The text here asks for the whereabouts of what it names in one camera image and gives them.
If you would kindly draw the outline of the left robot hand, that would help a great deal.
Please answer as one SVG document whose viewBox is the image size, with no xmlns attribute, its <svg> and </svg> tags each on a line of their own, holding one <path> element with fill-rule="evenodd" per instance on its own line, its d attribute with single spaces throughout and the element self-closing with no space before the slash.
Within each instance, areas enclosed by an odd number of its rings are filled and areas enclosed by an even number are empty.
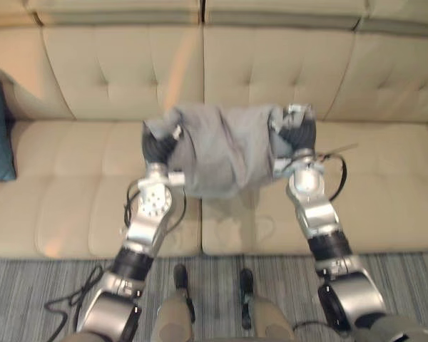
<svg viewBox="0 0 428 342">
<path fill-rule="evenodd" d="M 145 161 L 148 164 L 158 163 L 167 166 L 182 137 L 183 130 L 179 124 L 168 135 L 157 138 L 144 123 L 141 147 Z"/>
</svg>

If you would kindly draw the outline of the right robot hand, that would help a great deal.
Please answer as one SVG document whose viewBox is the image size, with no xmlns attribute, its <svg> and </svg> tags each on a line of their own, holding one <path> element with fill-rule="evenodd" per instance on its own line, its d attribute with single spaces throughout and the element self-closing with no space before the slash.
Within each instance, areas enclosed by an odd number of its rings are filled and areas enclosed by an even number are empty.
<svg viewBox="0 0 428 342">
<path fill-rule="evenodd" d="M 267 123 L 276 157 L 315 154 L 316 115 L 310 104 L 277 106 L 272 109 Z"/>
</svg>

